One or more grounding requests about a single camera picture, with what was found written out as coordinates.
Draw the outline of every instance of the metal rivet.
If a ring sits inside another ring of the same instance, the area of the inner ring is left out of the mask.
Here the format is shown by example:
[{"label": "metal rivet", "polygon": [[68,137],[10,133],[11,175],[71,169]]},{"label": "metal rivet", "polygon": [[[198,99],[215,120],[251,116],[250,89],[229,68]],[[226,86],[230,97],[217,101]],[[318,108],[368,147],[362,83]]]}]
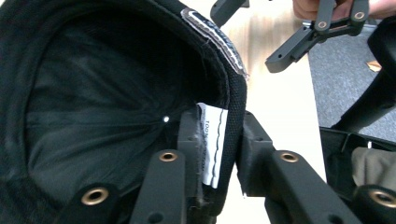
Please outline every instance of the metal rivet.
[{"label": "metal rivet", "polygon": [[376,203],[384,205],[389,208],[396,208],[396,198],[381,190],[371,190],[369,192],[370,198]]},{"label": "metal rivet", "polygon": [[81,202],[86,205],[96,205],[102,203],[108,197],[108,190],[105,188],[94,188],[88,190],[81,198]]},{"label": "metal rivet", "polygon": [[284,152],[280,155],[280,159],[284,160],[284,161],[288,161],[288,162],[297,162],[298,161],[298,157],[295,156],[294,154],[291,154],[289,152]]},{"label": "metal rivet", "polygon": [[173,152],[165,152],[160,156],[161,161],[175,161],[176,159],[177,159],[177,154]]},{"label": "metal rivet", "polygon": [[325,28],[327,26],[327,22],[326,21],[321,21],[319,24],[318,24],[318,27],[319,28]]},{"label": "metal rivet", "polygon": [[363,17],[364,17],[364,12],[357,12],[355,14],[355,19],[357,20],[363,19]]}]

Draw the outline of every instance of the person's skin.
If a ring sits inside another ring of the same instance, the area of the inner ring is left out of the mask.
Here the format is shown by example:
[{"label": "person's skin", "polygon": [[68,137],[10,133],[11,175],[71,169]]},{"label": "person's skin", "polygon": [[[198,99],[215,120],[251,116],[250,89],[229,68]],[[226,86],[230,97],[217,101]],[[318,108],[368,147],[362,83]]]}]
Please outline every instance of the person's skin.
[{"label": "person's skin", "polygon": [[[337,0],[332,19],[334,21],[349,16],[353,0]],[[313,21],[318,14],[319,0],[293,0],[296,17]],[[369,14],[374,19],[385,19],[396,15],[396,0],[369,0]]]}]

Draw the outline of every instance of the table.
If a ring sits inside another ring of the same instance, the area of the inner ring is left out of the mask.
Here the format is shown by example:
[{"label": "table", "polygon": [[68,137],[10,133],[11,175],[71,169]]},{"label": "table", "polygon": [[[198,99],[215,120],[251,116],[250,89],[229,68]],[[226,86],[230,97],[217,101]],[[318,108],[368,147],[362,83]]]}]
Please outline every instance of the table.
[{"label": "table", "polygon": [[[214,0],[182,0],[210,18]],[[318,115],[307,56],[282,73],[270,74],[266,58],[302,24],[292,12],[291,0],[250,0],[221,27],[233,41],[250,75],[247,110],[258,119],[274,141],[276,149],[301,154],[325,179],[318,130]],[[224,209],[218,217],[225,223],[270,223],[264,198],[242,197],[236,169],[233,170]]]}]

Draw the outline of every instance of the care label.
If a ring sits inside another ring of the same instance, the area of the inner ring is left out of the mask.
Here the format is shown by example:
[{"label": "care label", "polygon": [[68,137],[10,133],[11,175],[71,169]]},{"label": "care label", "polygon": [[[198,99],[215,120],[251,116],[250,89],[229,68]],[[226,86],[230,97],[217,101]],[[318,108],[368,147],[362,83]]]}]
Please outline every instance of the care label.
[{"label": "care label", "polygon": [[201,107],[201,127],[204,136],[202,159],[203,183],[216,189],[219,183],[228,110],[198,103]]}]

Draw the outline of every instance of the carpeted floor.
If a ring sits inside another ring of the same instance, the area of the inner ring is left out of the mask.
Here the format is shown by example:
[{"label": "carpeted floor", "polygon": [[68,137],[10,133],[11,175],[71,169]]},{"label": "carpeted floor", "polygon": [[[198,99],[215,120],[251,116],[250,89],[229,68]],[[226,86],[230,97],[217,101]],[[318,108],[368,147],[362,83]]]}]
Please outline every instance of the carpeted floor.
[{"label": "carpeted floor", "polygon": [[[376,73],[366,63],[375,59],[367,46],[374,26],[358,36],[338,36],[315,45],[309,62],[315,90],[319,125],[331,127],[371,84]],[[396,142],[396,110],[361,133]]]}]

